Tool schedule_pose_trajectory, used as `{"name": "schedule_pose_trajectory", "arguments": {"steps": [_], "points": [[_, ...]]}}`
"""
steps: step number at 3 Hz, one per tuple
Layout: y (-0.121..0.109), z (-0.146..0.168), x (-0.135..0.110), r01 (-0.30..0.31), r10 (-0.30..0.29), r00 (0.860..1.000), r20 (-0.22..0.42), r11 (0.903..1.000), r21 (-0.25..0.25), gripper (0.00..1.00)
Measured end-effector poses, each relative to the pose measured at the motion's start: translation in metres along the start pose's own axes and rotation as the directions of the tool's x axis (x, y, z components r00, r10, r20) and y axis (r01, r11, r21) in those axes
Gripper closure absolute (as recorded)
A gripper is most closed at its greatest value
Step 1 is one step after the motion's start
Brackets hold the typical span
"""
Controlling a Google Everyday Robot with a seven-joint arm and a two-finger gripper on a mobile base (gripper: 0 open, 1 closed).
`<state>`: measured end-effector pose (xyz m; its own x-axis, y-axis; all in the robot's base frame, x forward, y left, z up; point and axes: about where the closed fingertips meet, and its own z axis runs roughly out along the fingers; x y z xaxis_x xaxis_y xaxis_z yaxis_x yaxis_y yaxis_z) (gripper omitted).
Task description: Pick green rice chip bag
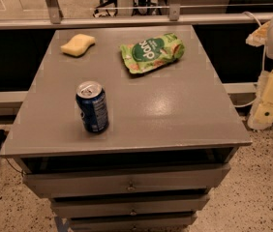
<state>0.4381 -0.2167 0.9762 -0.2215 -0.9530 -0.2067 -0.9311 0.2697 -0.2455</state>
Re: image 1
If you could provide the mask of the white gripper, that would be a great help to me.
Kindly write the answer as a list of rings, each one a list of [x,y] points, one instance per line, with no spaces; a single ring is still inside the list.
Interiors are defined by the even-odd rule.
[[[265,130],[273,125],[273,70],[262,72],[265,84],[260,102],[255,102],[250,110],[247,124],[252,130]]]

